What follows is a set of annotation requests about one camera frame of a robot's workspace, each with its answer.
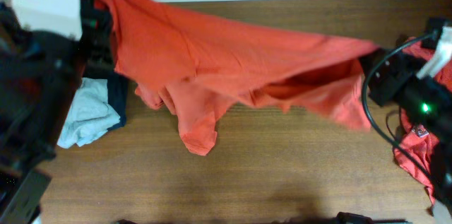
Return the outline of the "orange FRAM t-shirt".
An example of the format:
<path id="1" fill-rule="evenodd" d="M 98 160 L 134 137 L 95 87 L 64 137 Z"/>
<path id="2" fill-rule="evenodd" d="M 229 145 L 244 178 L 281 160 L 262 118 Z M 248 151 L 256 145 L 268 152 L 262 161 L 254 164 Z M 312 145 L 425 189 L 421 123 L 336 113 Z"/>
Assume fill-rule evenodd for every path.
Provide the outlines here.
<path id="1" fill-rule="evenodd" d="M 301 106 L 350 129 L 368 129 L 359 58 L 370 41 L 278 30 L 153 0 L 95 0 L 112 16 L 115 71 L 153 109 L 177 117 L 181 140 L 206 155 L 217 121 L 236 103 Z"/>

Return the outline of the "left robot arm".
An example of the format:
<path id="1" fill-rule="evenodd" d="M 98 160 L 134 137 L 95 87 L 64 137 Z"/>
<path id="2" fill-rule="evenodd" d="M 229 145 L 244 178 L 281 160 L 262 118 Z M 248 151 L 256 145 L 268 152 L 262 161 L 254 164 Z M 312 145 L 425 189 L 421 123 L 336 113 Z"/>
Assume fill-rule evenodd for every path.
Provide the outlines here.
<path id="1" fill-rule="evenodd" d="M 84 74 L 114 68 L 112 17 L 95 0 L 1 0 L 1 222 L 31 223 Z"/>

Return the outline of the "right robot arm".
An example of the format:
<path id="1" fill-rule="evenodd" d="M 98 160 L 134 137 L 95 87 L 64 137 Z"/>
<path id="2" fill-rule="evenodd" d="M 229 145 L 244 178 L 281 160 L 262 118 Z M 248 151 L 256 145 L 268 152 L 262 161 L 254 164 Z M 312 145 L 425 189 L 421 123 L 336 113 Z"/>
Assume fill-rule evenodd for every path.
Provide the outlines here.
<path id="1" fill-rule="evenodd" d="M 451 214 L 451 91 L 430 76 L 416 77 L 427 61 L 406 52 L 378 49 L 359 58 L 359 63 L 365 76 L 362 105 L 371 126 L 427 179 L 434 201 Z M 397 104 L 409 123 L 423 126 L 436 143 L 410 152 L 406 138 L 388 136 L 374 121 L 369 99 L 380 107 Z"/>

